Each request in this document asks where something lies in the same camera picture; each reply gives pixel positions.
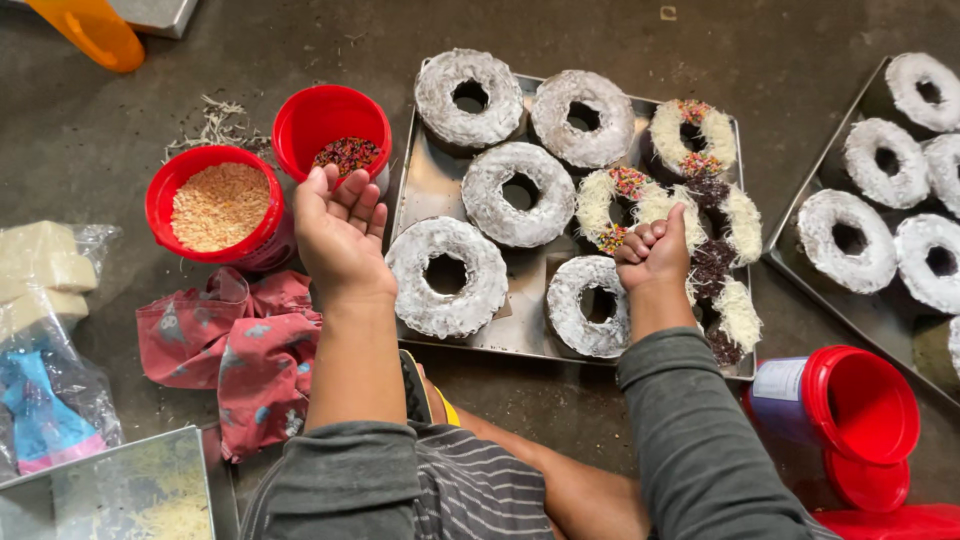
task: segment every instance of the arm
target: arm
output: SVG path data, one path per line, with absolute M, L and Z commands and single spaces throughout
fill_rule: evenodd
M 810 538 L 804 510 L 724 384 L 684 293 L 683 207 L 617 252 L 634 345 L 620 358 L 641 497 L 664 538 Z
M 297 188 L 300 258 L 324 310 L 305 433 L 266 500 L 268 538 L 413 538 L 416 434 L 396 348 L 396 282 L 381 256 L 387 209 L 366 171 L 336 166 Z

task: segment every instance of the white glaze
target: white glaze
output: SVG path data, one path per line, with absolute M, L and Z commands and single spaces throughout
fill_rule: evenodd
M 596 110 L 600 127 L 582 132 L 566 120 L 570 103 Z M 634 140 L 630 98 L 606 77 L 568 69 L 537 88 L 530 110 L 534 131 L 551 154 L 574 167 L 596 169 L 623 158 Z
M 470 79 L 489 97 L 487 107 L 477 114 L 453 103 L 453 91 Z M 523 115 L 523 91 L 510 66 L 471 49 L 453 49 L 430 59 L 417 75 L 414 99 L 430 131 L 462 147 L 485 148 L 505 140 Z
M 915 124 L 935 132 L 960 127 L 960 80 L 927 53 L 907 53 L 890 62 L 887 85 L 894 105 Z M 940 103 L 927 103 L 917 83 L 933 83 L 940 90 Z
M 515 173 L 527 176 L 540 192 L 528 210 L 514 208 L 503 198 L 503 185 Z M 576 190 L 564 166 L 546 150 L 526 142 L 491 148 L 470 164 L 460 196 L 467 217 L 500 244 L 531 248 L 564 232 L 573 217 Z
M 441 294 L 423 276 L 431 258 L 462 260 L 467 284 Z M 387 266 L 396 278 L 396 316 L 411 329 L 440 339 L 470 335 L 492 319 L 507 298 L 507 264 L 500 250 L 469 223 L 452 217 L 419 221 L 390 246 Z
M 833 226 L 842 223 L 859 229 L 866 246 L 847 255 L 833 239 Z M 876 210 L 856 195 L 824 189 L 804 201 L 797 229 L 806 256 L 813 265 L 849 290 L 869 294 L 887 286 L 897 272 L 894 239 Z
M 960 135 L 940 135 L 924 149 L 926 178 L 953 215 L 960 218 Z
M 876 164 L 877 148 L 897 155 L 900 170 L 889 176 Z M 903 128 L 880 118 L 853 124 L 844 143 L 844 164 L 853 182 L 870 199 L 892 209 L 909 209 L 926 198 L 924 151 Z
M 900 278 L 918 301 L 943 313 L 960 314 L 960 272 L 937 276 L 926 263 L 931 248 L 942 247 L 960 262 L 960 225 L 932 213 L 908 217 L 894 238 Z
M 613 315 L 591 323 L 580 310 L 584 290 L 599 286 L 616 297 Z M 586 356 L 616 358 L 630 346 L 627 292 L 612 258 L 591 255 L 568 260 L 557 269 L 546 293 L 550 324 L 571 349 Z

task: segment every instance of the red bucket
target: red bucket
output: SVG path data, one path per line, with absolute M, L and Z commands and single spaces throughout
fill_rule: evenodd
M 310 174 L 317 154 L 345 136 L 365 138 L 380 148 L 379 156 L 364 168 L 380 187 L 380 196 L 386 194 L 390 185 L 387 161 L 394 146 L 390 122 L 374 100 L 353 88 L 312 86 L 290 96 L 274 120 L 276 162 L 290 178 L 301 183 Z M 340 172 L 343 176 L 337 180 L 337 186 L 352 171 Z
M 868 465 L 904 461 L 920 438 L 920 411 L 906 379 L 855 347 L 765 360 L 743 403 L 772 432 Z
M 177 240 L 170 226 L 174 195 L 191 176 L 221 163 L 243 163 L 258 169 L 270 183 L 270 205 L 263 221 L 236 245 L 215 252 L 198 252 Z M 264 272 L 283 264 L 297 252 L 293 235 L 293 217 L 285 211 L 283 190 L 273 168 L 254 154 L 234 146 L 200 146 L 167 161 L 147 187 L 144 201 L 147 224 L 156 243 L 177 255 L 197 262 L 219 263 L 240 270 Z

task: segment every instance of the metal baking tray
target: metal baking tray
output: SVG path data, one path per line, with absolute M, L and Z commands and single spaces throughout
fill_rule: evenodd
M 523 90 L 524 107 L 529 112 L 537 87 L 545 80 L 516 75 Z M 650 118 L 661 102 L 632 97 L 636 114 L 635 135 L 631 150 L 613 166 L 628 166 L 646 171 L 640 158 L 640 136 L 647 129 Z M 740 136 L 736 120 L 732 119 L 737 138 L 737 163 L 721 177 L 723 181 L 743 188 L 743 169 L 740 159 Z M 467 173 L 471 159 L 457 159 L 434 145 L 426 136 L 416 109 L 410 121 L 407 151 L 403 158 L 403 172 L 399 183 L 391 184 L 386 203 L 391 209 L 387 223 L 388 245 L 414 223 L 438 215 L 468 221 L 460 199 L 460 181 Z M 515 140 L 529 141 L 524 131 Z M 582 176 L 573 176 L 579 184 Z M 397 335 L 401 341 L 429 343 L 446 347 L 496 351 L 522 357 L 549 358 L 571 362 L 615 365 L 615 359 L 605 360 L 582 356 L 568 348 L 549 328 L 544 309 L 544 297 L 549 278 L 560 262 L 580 255 L 600 252 L 576 239 L 576 219 L 564 234 L 546 244 L 529 250 L 502 249 L 507 263 L 509 290 L 507 305 L 479 332 L 466 338 L 444 340 L 420 334 L 397 319 Z M 739 269 L 734 276 L 750 287 L 749 269 Z M 753 380 L 756 371 L 756 353 L 744 356 L 737 364 L 722 368 L 724 377 L 735 380 Z
M 793 201 L 787 208 L 773 234 L 764 246 L 764 259 L 795 283 L 817 304 L 846 324 L 850 330 L 874 346 L 891 360 L 910 379 L 921 381 L 936 393 L 960 406 L 956 399 L 921 375 L 913 361 L 914 335 L 918 318 L 935 316 L 933 311 L 914 300 L 899 276 L 877 294 L 861 295 L 833 285 L 829 278 L 817 274 L 806 255 L 798 249 L 800 239 L 796 232 L 797 213 L 808 197 L 824 189 L 821 173 L 833 171 L 837 157 L 846 140 L 852 123 L 865 119 L 862 109 L 871 95 L 876 95 L 880 85 L 885 85 L 883 73 L 892 57 L 886 57 L 860 89 L 853 104 L 840 120 L 827 147 L 810 169 Z M 882 210 L 880 217 L 891 230 L 903 218 L 922 212 L 940 213 L 952 218 L 937 202 L 926 201 L 908 210 Z

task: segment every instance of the pink cloth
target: pink cloth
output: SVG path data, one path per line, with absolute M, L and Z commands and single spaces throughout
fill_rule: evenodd
M 288 270 L 247 285 L 223 267 L 206 292 L 178 291 L 136 311 L 150 380 L 217 389 L 224 459 L 237 463 L 303 425 L 322 323 L 309 284 Z

